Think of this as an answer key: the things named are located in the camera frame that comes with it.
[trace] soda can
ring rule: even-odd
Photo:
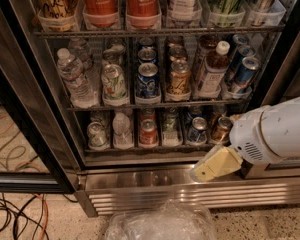
[[[234,81],[231,85],[231,92],[244,93],[246,91],[246,88],[251,84],[260,67],[261,63],[257,58],[244,58],[237,74],[234,77]]]
[[[119,65],[105,65],[102,69],[101,80],[106,99],[118,100],[126,96],[127,88],[125,77]]]
[[[152,37],[141,37],[137,41],[137,49],[138,51],[145,49],[145,48],[150,48],[153,50],[157,50],[157,45]]]
[[[212,106],[210,114],[209,126],[212,128],[220,117],[226,116],[228,112],[227,106],[224,104],[216,104]]]
[[[153,63],[143,63],[138,68],[136,96],[150,99],[159,95],[158,67]]]
[[[167,36],[165,40],[165,54],[168,55],[170,48],[174,46],[184,46],[182,36]]]
[[[219,117],[217,123],[211,130],[211,140],[216,142],[229,141],[229,133],[232,128],[232,122],[228,117]]]
[[[192,124],[194,118],[202,116],[202,108],[200,106],[191,106],[185,113],[184,125],[188,128]]]
[[[131,17],[131,25],[135,28],[148,29],[151,28],[155,22],[151,20],[152,16],[158,14],[158,0],[127,0],[127,14]]]
[[[195,83],[199,81],[204,74],[204,59],[210,51],[214,51],[220,41],[218,35],[202,35],[199,38],[197,50],[192,64],[192,78]]]
[[[118,12],[118,0],[85,0],[87,13],[90,15],[110,15]],[[90,17],[91,24],[99,27],[110,27],[114,23],[99,23],[93,22],[93,17]]]
[[[108,65],[108,64],[117,64],[121,65],[121,57],[120,53],[113,49],[107,49],[102,52],[102,66]]]
[[[188,130],[187,140],[193,143],[207,142],[207,121],[202,117],[196,117]]]
[[[91,122],[98,122],[102,125],[103,128],[107,128],[109,125],[109,114],[106,111],[91,111],[90,112],[90,120]]]
[[[168,59],[166,63],[166,78],[169,77],[172,62],[177,60],[187,61],[188,53],[186,48],[184,48],[183,46],[173,46],[170,48],[167,57]]]
[[[141,122],[139,142],[143,145],[153,145],[157,143],[157,125],[155,121],[146,119]]]
[[[92,122],[87,127],[89,146],[101,147],[108,142],[106,130],[99,122]]]
[[[230,44],[228,58],[230,61],[232,61],[234,55],[236,54],[238,47],[240,45],[248,45],[249,39],[243,35],[235,34],[235,35],[229,35],[227,38],[227,42]]]
[[[153,49],[142,49],[138,52],[139,65],[142,63],[153,63],[157,64],[157,52]]]
[[[240,45],[236,51],[236,54],[233,57],[233,60],[230,64],[230,67],[225,75],[225,81],[229,85],[232,83],[235,74],[238,71],[239,66],[242,63],[243,58],[245,57],[254,57],[256,54],[255,49],[249,45]]]
[[[156,110],[154,108],[142,108],[139,114],[140,123],[144,120],[150,119],[156,121]]]
[[[190,68],[186,61],[177,60],[172,62],[171,71],[167,78],[166,91],[173,95],[181,95],[189,92]]]
[[[163,118],[163,131],[174,132],[178,129],[178,108],[170,107],[165,108]]]

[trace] plastic bag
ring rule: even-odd
[[[105,240],[176,239],[215,240],[209,210],[168,201],[157,211],[113,215],[105,233]]]

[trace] blue can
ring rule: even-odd
[[[194,144],[204,144],[207,142],[207,121],[202,117],[196,117],[188,130],[187,140]]]
[[[232,93],[245,93],[247,87],[252,83],[256,73],[261,67],[260,61],[255,57],[246,57],[238,68],[231,85]]]
[[[253,49],[249,45],[240,45],[238,47],[238,50],[236,51],[233,60],[230,64],[230,67],[225,75],[225,81],[228,85],[230,85],[233,82],[234,77],[238,71],[238,68],[242,64],[243,58],[254,57],[255,55],[256,55],[255,49]]]
[[[157,52],[151,48],[141,49],[138,52],[138,61],[139,61],[139,65],[143,63],[157,64],[158,62]]]
[[[189,127],[192,124],[192,120],[196,117],[202,117],[202,108],[200,106],[191,106],[186,110],[184,116],[184,125]]]
[[[150,48],[153,50],[157,50],[157,45],[155,39],[152,37],[141,37],[137,41],[137,49],[138,51],[142,49]]]
[[[138,68],[136,96],[143,99],[159,95],[158,67],[153,63],[143,63]]]

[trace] refrigerator shelf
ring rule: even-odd
[[[235,27],[235,28],[162,28],[162,29],[148,29],[148,30],[104,30],[104,31],[79,31],[79,32],[44,32],[34,31],[34,34],[41,39],[69,39],[72,37],[85,38],[109,38],[109,37],[143,37],[143,36],[194,36],[203,34],[233,34],[233,33],[270,33],[281,32],[284,24],[278,26],[264,26],[264,27]]]

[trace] bottle cap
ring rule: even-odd
[[[216,52],[220,55],[226,55],[229,52],[230,44],[226,41],[220,41],[217,45]]]
[[[61,48],[58,50],[57,55],[59,59],[67,59],[70,57],[70,52],[66,48]]]

